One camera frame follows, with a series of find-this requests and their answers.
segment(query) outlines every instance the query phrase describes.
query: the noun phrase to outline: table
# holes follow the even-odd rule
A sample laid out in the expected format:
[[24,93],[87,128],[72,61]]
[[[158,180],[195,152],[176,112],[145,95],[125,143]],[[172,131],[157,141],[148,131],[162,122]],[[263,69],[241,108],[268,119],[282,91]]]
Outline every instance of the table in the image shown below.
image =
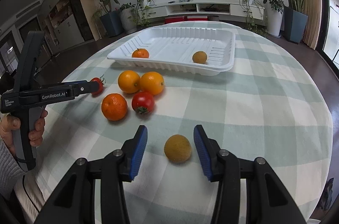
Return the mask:
[[[139,175],[132,183],[124,183],[131,223],[209,223],[217,183],[208,182],[203,175],[194,146],[193,128],[202,124],[210,138],[237,157],[266,158],[308,219],[327,179],[333,136],[331,114],[311,77],[284,49],[237,26],[214,21],[164,26],[236,33],[234,67],[213,77],[158,70],[166,87],[156,98],[155,112],[146,118],[137,116],[131,108],[132,95],[126,95],[127,117],[108,122],[101,113],[101,101],[109,93],[121,93],[117,79],[127,67],[106,56],[133,35],[97,52],[65,81],[103,74],[104,93],[97,98],[82,95],[47,108],[36,168],[44,197],[75,159],[103,158],[144,124],[149,136]],[[151,70],[132,69],[140,75]],[[186,136],[193,148],[191,159],[183,165],[168,162],[163,152],[165,141],[173,134]],[[97,193],[96,219],[100,223]],[[241,205],[240,223],[244,221]]]

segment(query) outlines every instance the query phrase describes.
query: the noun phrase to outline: red tomato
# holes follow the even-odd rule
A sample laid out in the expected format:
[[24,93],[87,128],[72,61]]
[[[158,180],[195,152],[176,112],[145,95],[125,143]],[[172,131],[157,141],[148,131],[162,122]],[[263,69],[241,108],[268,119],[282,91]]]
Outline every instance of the red tomato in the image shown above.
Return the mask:
[[132,99],[132,108],[140,114],[150,113],[154,109],[154,97],[148,92],[136,93]]
[[105,84],[105,79],[101,79],[102,77],[100,78],[92,78],[90,81],[91,82],[97,82],[99,84],[99,90],[96,91],[96,92],[92,92],[92,96],[97,96],[99,95],[102,90],[104,89],[104,84]]

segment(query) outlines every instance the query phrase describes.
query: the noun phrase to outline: red storage box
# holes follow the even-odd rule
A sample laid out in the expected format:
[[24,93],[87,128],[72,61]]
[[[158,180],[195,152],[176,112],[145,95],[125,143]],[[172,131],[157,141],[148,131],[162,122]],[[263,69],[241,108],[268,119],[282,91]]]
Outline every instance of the red storage box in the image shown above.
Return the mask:
[[187,17],[188,21],[208,20],[207,15],[190,15]]
[[182,22],[186,21],[186,16],[172,16],[172,17],[165,17],[165,24],[174,23],[174,22]]

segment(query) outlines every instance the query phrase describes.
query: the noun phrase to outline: tv stand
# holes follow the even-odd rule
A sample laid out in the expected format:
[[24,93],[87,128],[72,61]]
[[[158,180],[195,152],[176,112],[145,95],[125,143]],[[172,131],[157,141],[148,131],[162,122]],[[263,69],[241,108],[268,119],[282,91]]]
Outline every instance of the tv stand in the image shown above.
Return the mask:
[[[256,5],[250,6],[253,18],[258,21],[263,20],[264,8]],[[229,19],[227,17],[246,17],[247,12],[239,1],[227,0],[192,0],[189,2],[158,3],[144,10],[149,18],[166,17],[172,15],[219,15],[220,19]]]

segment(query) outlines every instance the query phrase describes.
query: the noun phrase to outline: air vent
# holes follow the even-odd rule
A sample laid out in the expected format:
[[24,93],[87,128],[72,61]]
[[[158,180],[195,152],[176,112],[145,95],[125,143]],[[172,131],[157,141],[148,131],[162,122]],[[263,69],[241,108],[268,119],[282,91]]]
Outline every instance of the air vent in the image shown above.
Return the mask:
[[24,15],[25,13],[27,13],[30,9],[33,9],[35,6],[40,5],[40,1],[35,2],[34,4],[32,4],[31,6],[28,6],[26,9],[22,10],[20,13],[18,13],[16,15],[16,18],[19,18],[20,16]]

